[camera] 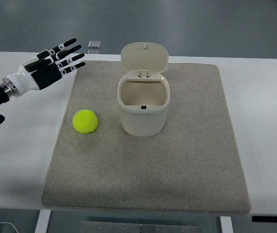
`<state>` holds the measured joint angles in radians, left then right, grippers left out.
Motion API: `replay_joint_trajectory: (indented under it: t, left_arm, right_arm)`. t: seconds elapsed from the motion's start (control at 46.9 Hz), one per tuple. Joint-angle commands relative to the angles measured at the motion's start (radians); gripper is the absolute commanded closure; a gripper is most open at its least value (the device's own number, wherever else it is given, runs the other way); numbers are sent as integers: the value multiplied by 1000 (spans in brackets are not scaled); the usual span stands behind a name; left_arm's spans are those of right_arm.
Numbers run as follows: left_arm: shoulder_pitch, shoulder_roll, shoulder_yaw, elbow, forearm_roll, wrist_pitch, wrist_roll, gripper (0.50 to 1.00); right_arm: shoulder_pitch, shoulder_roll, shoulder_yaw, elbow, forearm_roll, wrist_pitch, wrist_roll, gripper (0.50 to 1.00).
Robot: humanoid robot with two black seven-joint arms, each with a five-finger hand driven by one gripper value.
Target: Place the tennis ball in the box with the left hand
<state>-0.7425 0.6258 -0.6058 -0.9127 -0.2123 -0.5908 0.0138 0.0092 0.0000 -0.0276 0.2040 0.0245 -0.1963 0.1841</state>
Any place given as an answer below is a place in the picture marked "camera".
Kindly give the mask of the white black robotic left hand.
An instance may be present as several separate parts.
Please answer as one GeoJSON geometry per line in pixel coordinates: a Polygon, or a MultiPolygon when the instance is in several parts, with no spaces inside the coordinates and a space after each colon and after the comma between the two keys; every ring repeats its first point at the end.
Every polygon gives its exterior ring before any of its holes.
{"type": "Polygon", "coordinates": [[[69,48],[77,40],[70,39],[50,50],[44,50],[23,62],[18,71],[2,80],[0,87],[8,97],[19,97],[30,90],[42,90],[60,80],[63,76],[85,65],[75,63],[84,57],[83,53],[73,56],[81,45],[69,48]]]}

